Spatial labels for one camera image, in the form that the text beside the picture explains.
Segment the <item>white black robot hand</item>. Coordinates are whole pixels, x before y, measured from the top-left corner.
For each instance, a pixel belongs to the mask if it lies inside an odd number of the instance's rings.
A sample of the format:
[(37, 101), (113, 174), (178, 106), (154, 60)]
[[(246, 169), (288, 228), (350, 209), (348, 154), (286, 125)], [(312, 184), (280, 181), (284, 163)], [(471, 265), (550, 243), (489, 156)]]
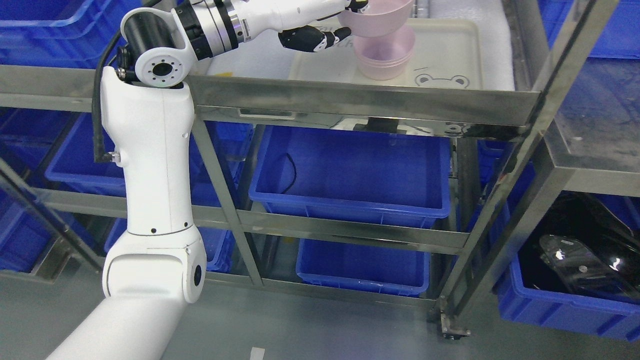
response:
[(352, 34), (349, 27), (322, 31), (311, 23), (343, 12), (363, 13), (369, 7), (367, 0), (233, 0), (231, 4), (245, 43), (264, 32), (276, 32), (284, 48), (306, 53), (334, 47)]

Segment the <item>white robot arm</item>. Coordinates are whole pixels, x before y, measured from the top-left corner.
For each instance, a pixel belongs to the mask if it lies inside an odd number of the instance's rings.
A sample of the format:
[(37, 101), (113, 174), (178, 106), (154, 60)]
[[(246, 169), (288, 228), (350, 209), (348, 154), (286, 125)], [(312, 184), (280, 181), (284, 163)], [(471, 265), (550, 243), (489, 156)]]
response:
[(94, 161), (123, 169), (126, 231), (102, 269), (105, 298), (50, 360), (158, 360), (204, 287), (206, 251), (194, 223), (189, 146), (196, 62), (245, 40), (240, 0), (151, 0), (129, 11), (94, 73)]

